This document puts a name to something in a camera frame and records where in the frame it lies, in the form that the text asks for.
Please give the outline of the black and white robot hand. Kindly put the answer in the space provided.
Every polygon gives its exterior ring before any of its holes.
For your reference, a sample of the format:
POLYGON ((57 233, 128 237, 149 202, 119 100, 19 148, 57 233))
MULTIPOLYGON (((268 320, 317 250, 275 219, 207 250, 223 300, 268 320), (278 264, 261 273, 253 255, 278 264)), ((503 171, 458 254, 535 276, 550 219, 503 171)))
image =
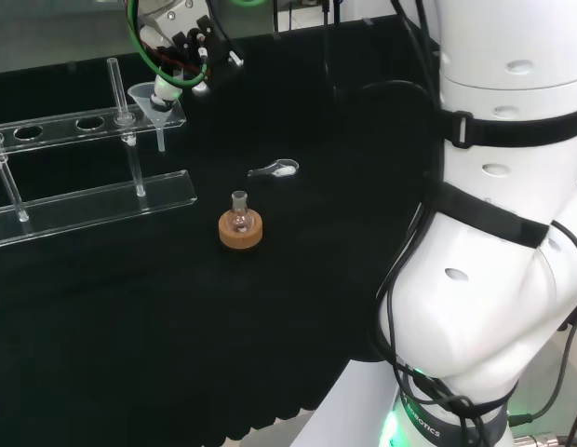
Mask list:
POLYGON ((126 2, 132 43, 154 73, 151 107, 169 112, 183 92, 204 96, 244 68, 238 45, 222 29, 210 1, 165 1, 152 11, 126 2))

